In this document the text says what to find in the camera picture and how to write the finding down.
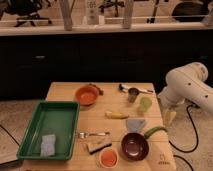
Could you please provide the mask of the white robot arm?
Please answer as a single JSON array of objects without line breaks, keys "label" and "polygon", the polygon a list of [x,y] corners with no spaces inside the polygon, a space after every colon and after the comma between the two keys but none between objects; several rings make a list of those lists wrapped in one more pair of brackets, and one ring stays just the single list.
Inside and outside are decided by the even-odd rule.
[{"label": "white robot arm", "polygon": [[163,124],[169,126],[176,116],[174,108],[189,100],[209,114],[213,114],[213,88],[205,84],[207,67],[193,62],[170,70],[166,86],[158,94]]}]

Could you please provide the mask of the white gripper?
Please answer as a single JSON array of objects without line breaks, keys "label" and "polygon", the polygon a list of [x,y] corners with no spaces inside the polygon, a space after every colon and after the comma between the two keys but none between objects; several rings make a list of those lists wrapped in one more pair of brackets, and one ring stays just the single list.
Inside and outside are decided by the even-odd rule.
[{"label": "white gripper", "polygon": [[[184,103],[184,98],[170,87],[164,87],[157,97],[164,108],[172,108]],[[164,125],[168,127],[175,116],[176,112],[174,110],[166,110],[164,113]]]}]

